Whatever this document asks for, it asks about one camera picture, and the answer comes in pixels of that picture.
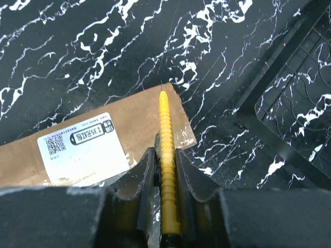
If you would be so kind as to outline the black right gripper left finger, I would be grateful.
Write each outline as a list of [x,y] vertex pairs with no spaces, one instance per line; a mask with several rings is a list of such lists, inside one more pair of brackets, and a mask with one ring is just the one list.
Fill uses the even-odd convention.
[[155,150],[111,185],[1,189],[1,247],[147,247]]

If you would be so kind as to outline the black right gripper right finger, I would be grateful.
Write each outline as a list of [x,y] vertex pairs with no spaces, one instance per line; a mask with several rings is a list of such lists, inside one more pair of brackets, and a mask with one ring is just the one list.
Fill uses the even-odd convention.
[[183,247],[330,247],[330,191],[226,190],[181,149],[176,169]]

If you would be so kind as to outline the yellow utility knife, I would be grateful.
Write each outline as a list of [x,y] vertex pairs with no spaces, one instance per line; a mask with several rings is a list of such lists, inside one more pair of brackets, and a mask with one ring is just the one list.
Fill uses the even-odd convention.
[[161,233],[180,235],[178,220],[175,148],[170,102],[165,91],[159,96],[160,167],[161,167]]

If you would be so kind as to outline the brown cardboard express box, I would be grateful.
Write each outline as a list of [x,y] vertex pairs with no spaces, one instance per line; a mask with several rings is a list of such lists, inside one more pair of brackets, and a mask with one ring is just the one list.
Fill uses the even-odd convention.
[[159,95],[169,98],[174,145],[197,140],[169,83],[68,119],[1,146],[1,186],[87,186],[134,167],[159,131]]

